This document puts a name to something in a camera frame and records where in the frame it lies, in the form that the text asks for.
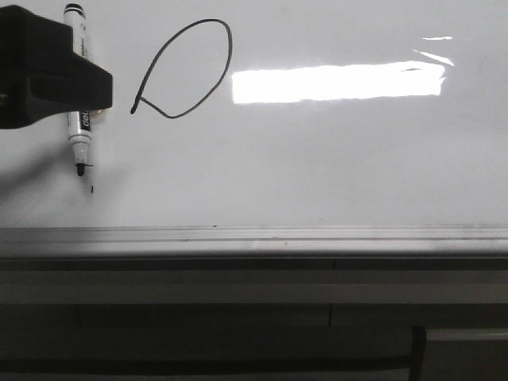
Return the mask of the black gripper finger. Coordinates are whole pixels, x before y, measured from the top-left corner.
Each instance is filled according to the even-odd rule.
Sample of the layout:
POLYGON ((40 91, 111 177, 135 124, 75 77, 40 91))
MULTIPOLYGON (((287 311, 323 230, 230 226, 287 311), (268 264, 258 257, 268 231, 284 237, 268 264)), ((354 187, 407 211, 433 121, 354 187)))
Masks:
POLYGON ((1 8, 1 128, 113 105, 113 76, 73 49, 71 26, 1 8))

